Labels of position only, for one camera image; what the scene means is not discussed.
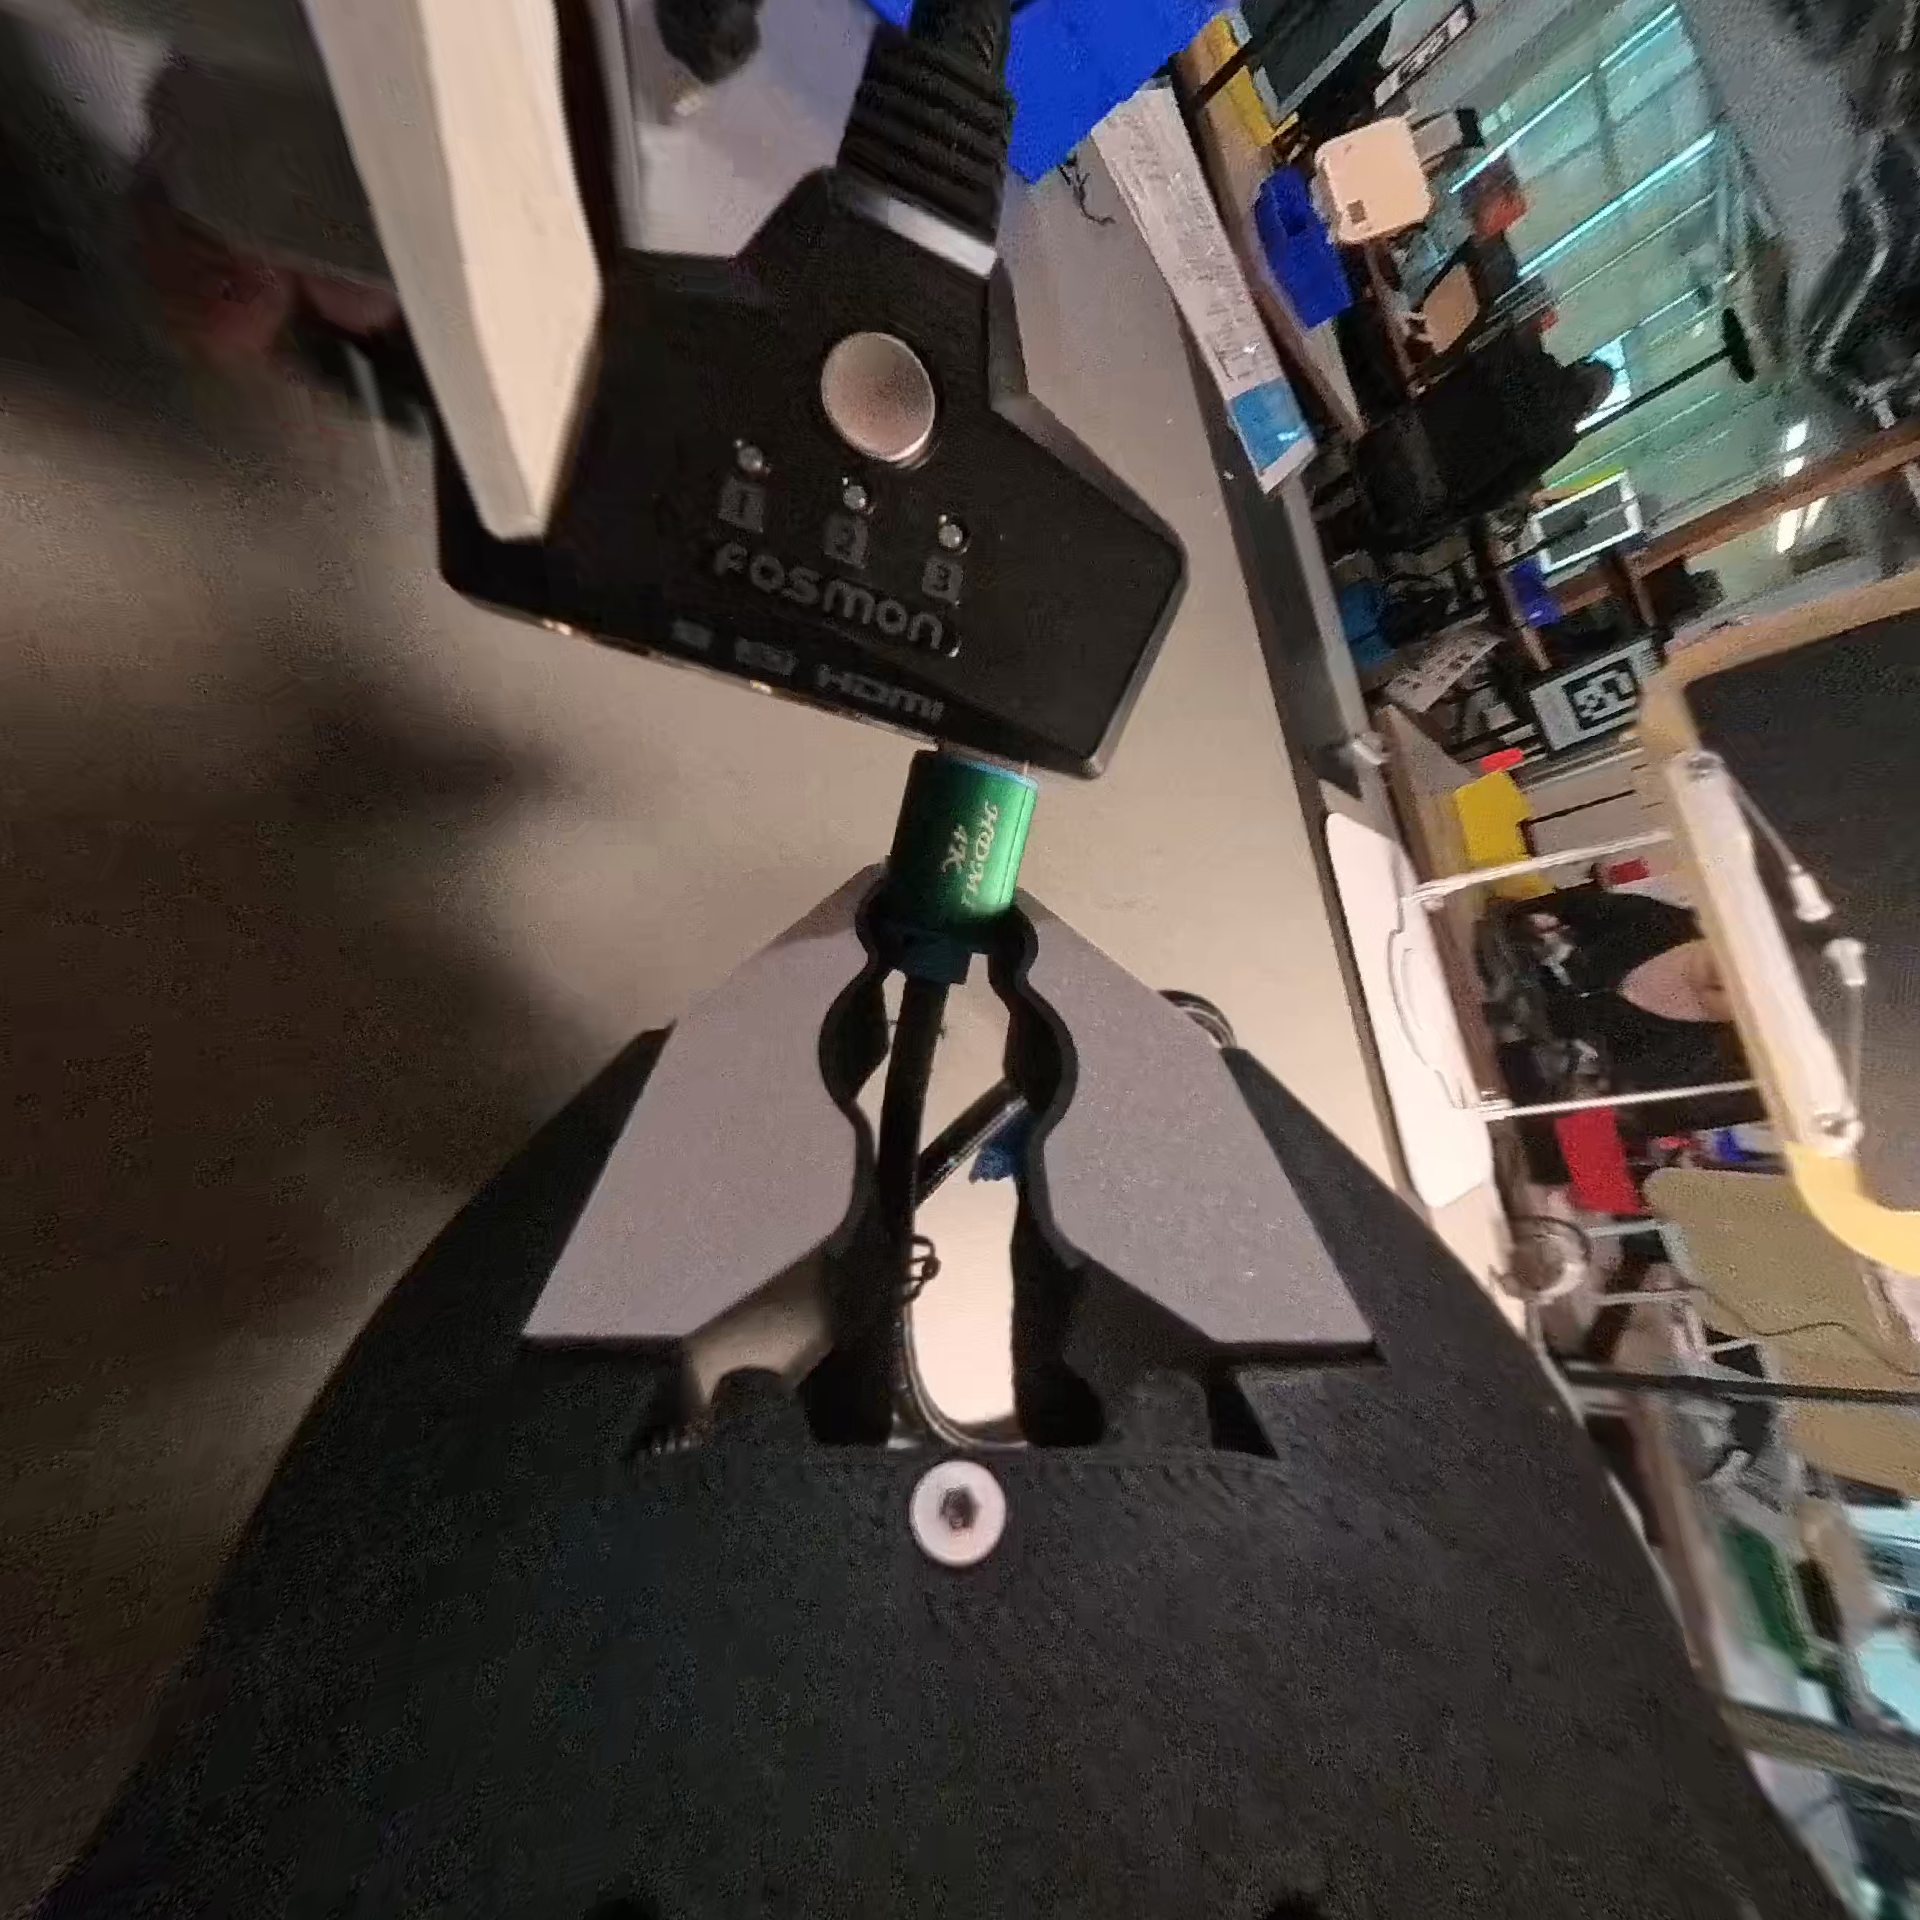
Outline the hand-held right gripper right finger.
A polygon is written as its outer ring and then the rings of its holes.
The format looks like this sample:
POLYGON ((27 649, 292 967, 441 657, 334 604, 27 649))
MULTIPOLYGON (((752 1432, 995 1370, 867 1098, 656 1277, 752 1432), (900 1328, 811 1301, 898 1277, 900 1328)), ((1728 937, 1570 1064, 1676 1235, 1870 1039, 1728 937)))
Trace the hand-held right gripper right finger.
POLYGON ((1248 1376, 1370 1364, 1377 1336, 1230 1053, 1038 901, 993 944, 1016 1151, 1016 1425, 1090 1450, 1210 1439, 1248 1376))

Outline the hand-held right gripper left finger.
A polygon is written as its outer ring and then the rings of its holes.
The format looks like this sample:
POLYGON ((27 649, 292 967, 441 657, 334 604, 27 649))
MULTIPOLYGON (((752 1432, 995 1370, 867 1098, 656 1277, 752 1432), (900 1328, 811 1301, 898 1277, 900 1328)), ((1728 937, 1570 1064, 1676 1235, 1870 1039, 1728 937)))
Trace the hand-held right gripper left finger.
POLYGON ((521 1327, 539 1356, 666 1364, 691 1418, 776 1373, 816 1426, 893 1420, 898 1258, 861 1098, 891 1027, 883 869, 843 880, 691 1003, 521 1327))

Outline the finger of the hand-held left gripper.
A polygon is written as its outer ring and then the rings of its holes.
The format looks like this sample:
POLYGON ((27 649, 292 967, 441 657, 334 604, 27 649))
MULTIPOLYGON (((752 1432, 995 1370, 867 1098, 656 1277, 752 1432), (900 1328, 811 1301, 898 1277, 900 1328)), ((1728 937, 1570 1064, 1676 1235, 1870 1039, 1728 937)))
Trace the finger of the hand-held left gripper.
POLYGON ((601 309, 549 2, 306 2, 440 421, 491 537, 560 497, 601 309))

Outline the black hdmi switch with button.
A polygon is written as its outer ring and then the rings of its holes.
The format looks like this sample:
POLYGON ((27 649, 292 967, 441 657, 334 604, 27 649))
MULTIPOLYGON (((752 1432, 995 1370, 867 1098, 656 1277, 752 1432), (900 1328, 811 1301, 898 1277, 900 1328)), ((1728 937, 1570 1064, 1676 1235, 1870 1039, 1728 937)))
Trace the black hdmi switch with button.
POLYGON ((996 240, 1013 9, 881 24, 834 162, 740 252, 612 258, 537 540, 484 531, 437 423, 451 591, 953 751, 1104 772, 1186 556, 1029 391, 996 240))

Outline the blue plastic bin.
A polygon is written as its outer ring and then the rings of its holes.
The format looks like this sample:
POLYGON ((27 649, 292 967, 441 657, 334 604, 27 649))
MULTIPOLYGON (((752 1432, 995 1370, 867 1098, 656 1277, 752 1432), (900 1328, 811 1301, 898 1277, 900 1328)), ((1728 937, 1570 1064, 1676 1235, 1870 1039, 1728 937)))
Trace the blue plastic bin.
POLYGON ((1004 82, 1013 171, 1038 183, 1227 2, 1017 2, 1004 82))

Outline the white desk stand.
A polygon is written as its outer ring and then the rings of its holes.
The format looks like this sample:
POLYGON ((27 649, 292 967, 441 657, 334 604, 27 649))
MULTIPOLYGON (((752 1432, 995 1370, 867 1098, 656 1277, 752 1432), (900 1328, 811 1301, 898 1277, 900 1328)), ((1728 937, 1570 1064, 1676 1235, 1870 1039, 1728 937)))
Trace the white desk stand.
POLYGON ((1654 896, 1605 882, 1643 877, 1651 853, 1666 842, 1664 831, 1638 833, 1614 843, 1538 853, 1507 869, 1421 880, 1398 839, 1345 815, 1329 817, 1334 890, 1398 1147, 1413 1189, 1432 1211, 1500 1186, 1497 1128, 1513 1129, 1522 1173, 1547 1186, 1569 1185, 1552 1137, 1552 1119, 1561 1113, 1611 1109, 1622 1140, 1689 1135, 1657 1128, 1651 1095, 1614 1095, 1570 1049, 1532 1039, 1507 1009, 1489 1001, 1474 967, 1474 930, 1491 903, 1585 882, 1654 896))

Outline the red box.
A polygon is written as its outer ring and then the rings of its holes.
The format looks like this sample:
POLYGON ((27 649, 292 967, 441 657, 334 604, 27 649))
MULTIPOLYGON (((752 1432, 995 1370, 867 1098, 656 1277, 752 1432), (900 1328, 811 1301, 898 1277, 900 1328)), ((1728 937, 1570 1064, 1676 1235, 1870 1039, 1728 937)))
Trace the red box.
POLYGON ((1569 1168, 1569 1199, 1581 1215, 1643 1216, 1641 1181, 1611 1109, 1552 1119, 1552 1137, 1569 1168))

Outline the yellow box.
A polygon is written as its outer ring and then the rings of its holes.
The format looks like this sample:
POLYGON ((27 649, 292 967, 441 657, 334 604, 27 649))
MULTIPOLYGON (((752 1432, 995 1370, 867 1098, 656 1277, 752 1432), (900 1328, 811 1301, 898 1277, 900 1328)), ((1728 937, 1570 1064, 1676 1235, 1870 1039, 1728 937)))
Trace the yellow box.
POLYGON ((1485 772, 1451 795, 1462 864, 1469 872, 1507 869, 1534 857, 1530 795, 1512 772, 1485 772))

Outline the black flat strip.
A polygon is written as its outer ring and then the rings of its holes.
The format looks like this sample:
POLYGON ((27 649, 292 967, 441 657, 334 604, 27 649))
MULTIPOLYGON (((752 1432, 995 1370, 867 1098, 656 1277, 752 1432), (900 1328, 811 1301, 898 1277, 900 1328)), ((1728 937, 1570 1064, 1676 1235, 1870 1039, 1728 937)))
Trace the black flat strip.
POLYGON ((1377 795, 1386 746, 1360 698, 1305 471, 1260 497, 1268 676, 1291 747, 1356 804, 1377 795))

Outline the black white marker tag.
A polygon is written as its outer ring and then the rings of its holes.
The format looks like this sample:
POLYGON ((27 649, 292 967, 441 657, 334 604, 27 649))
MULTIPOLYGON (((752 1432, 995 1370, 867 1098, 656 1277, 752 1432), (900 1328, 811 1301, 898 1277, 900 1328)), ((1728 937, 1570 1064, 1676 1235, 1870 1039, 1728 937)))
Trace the black white marker tag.
POLYGON ((1661 665, 1664 649, 1646 634, 1536 680, 1528 687, 1528 715, 1542 751, 1585 751, 1627 730, 1661 665))

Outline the white paper sheet blue header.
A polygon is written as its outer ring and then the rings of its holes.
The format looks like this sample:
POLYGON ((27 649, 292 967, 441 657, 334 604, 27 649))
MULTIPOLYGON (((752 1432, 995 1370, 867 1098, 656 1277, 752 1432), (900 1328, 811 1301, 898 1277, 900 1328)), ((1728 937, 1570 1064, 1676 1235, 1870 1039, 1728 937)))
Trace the white paper sheet blue header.
POLYGON ((1214 379, 1244 459, 1260 489, 1276 493, 1308 466, 1312 431, 1171 84, 1141 88, 1098 123, 1092 143, 1214 379))

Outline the small blue bin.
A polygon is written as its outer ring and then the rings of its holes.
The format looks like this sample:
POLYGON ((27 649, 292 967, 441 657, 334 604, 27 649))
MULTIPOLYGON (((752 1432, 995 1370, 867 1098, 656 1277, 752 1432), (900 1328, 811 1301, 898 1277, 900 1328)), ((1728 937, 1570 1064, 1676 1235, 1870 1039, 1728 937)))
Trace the small blue bin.
POLYGON ((1252 217, 1264 265, 1302 330, 1331 324, 1353 306, 1339 248, 1297 168, 1282 165, 1262 181, 1252 217))

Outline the white boxy device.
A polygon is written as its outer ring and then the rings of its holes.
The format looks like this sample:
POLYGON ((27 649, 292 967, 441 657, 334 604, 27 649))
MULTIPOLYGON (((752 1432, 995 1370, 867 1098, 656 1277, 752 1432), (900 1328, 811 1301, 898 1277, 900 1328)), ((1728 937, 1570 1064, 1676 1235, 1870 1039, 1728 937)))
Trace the white boxy device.
POLYGON ((1356 249, 1425 224, 1433 191, 1402 114, 1332 136, 1312 152, 1312 202, 1339 249, 1356 249))

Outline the white bar bracket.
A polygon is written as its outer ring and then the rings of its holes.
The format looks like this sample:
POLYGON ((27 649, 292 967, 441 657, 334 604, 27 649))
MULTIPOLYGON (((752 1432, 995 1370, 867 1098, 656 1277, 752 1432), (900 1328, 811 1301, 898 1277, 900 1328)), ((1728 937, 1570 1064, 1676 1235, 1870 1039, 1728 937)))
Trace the white bar bracket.
POLYGON ((1848 1161, 1866 1138, 1866 947, 1728 764, 1664 765, 1701 927, 1766 1111, 1787 1145, 1848 1161))

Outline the dark board with wooden frame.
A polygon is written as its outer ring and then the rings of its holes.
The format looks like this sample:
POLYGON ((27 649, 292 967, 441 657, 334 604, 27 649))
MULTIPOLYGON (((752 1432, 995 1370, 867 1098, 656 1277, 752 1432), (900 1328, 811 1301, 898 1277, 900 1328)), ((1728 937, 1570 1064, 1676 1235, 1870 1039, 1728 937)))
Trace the dark board with wooden frame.
MULTIPOLYGON (((1862 1123, 1851 1159, 1782 1140, 1814 1221, 1916 1273, 1917 1203, 1917 611, 1916 577, 1741 619, 1681 649, 1638 712, 1641 783, 1718 754, 1866 949, 1862 1123)), ((1689 859, 1673 833, 1692 890, 1689 859)))

